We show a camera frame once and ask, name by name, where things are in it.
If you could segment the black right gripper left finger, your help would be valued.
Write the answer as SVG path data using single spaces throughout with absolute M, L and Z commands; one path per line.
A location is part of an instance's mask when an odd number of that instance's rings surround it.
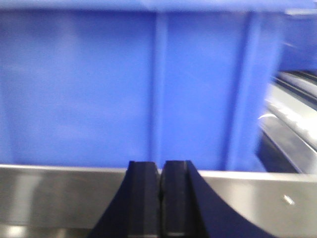
M 90 232 L 91 238 L 157 238 L 159 174 L 154 162 L 129 162 L 111 203 Z

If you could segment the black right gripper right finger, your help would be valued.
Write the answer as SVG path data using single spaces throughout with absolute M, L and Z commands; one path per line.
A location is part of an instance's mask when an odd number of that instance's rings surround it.
M 166 161 L 161 173 L 164 238 L 264 238 L 199 175 L 191 161 Z

